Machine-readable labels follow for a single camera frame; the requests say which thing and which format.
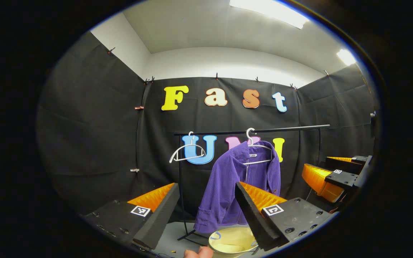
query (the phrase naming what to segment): blue letter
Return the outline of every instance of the blue letter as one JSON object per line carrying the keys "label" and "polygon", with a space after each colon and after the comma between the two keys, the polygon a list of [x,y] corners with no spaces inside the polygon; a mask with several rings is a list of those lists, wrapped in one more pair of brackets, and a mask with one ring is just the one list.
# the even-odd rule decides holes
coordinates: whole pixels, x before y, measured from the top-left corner
{"label": "blue letter", "polygon": [[272,95],[272,98],[275,99],[275,101],[277,102],[277,109],[280,112],[286,112],[286,110],[288,110],[288,108],[286,108],[285,106],[283,106],[283,101],[285,100],[285,97],[281,95],[281,93],[277,92],[274,95]]}
{"label": "blue letter", "polygon": [[[182,137],[182,141],[184,142],[184,145],[190,144],[190,140],[192,139],[192,136],[185,135]],[[204,157],[195,157],[198,156],[196,152],[196,146],[186,146],[184,147],[184,156],[185,157],[195,157],[191,159],[187,159],[192,164],[206,164],[210,162],[213,157],[214,157],[214,141],[216,141],[217,137],[215,135],[205,135],[203,137],[203,140],[206,142],[206,153]],[[197,141],[199,140],[198,136],[194,136],[194,140],[192,141],[192,144],[197,144]]]}

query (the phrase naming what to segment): yellow letter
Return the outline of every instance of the yellow letter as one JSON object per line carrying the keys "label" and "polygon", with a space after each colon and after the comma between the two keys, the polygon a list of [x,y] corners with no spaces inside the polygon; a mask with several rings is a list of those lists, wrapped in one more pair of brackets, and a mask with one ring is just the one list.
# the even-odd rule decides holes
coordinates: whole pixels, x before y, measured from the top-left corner
{"label": "yellow letter", "polygon": [[207,90],[207,96],[205,98],[205,104],[208,106],[225,106],[227,104],[226,101],[226,93],[223,89],[220,88],[212,88]]}
{"label": "yellow letter", "polygon": [[280,162],[283,161],[283,157],[281,156],[282,154],[282,150],[283,150],[283,143],[285,142],[285,139],[283,138],[275,138],[273,140],[274,145],[275,145],[275,151],[278,154],[278,159],[280,160]]}
{"label": "yellow letter", "polygon": [[165,94],[165,104],[162,106],[162,110],[176,110],[177,105],[175,104],[175,100],[179,103],[182,101],[182,93],[188,93],[189,88],[185,86],[173,86],[173,87],[165,87],[164,90],[166,91]]}

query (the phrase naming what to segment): ceiling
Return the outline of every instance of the ceiling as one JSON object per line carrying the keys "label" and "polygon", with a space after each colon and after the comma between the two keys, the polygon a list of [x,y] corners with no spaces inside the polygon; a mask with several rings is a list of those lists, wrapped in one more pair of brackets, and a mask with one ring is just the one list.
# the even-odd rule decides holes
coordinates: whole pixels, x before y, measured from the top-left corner
{"label": "ceiling", "polygon": [[234,47],[275,54],[319,72],[346,66],[336,55],[345,46],[313,21],[298,29],[231,7],[229,0],[148,0],[123,13],[151,53]]}

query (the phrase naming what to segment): white wall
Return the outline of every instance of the white wall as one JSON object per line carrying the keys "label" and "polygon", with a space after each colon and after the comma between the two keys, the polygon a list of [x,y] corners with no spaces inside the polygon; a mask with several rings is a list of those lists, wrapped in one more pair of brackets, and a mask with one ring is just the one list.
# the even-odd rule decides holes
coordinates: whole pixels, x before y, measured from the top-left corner
{"label": "white wall", "polygon": [[90,31],[108,49],[116,47],[113,54],[143,78],[143,70],[151,53],[123,13],[112,16]]}
{"label": "white wall", "polygon": [[267,54],[228,47],[195,47],[151,54],[142,78],[239,78],[300,88],[324,76],[301,63]]}

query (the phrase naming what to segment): purple jacket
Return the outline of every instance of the purple jacket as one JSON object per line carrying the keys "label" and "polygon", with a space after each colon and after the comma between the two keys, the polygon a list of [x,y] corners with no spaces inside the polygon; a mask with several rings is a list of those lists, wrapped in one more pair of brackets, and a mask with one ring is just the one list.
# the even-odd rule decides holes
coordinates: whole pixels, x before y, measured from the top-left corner
{"label": "purple jacket", "polygon": [[194,229],[211,233],[219,226],[247,224],[235,199],[235,184],[242,181],[280,196],[280,162],[270,142],[259,141],[272,149],[270,162],[243,165],[243,163],[270,159],[270,151],[261,147],[248,147],[247,142],[225,152],[213,165],[202,202],[195,218]]}

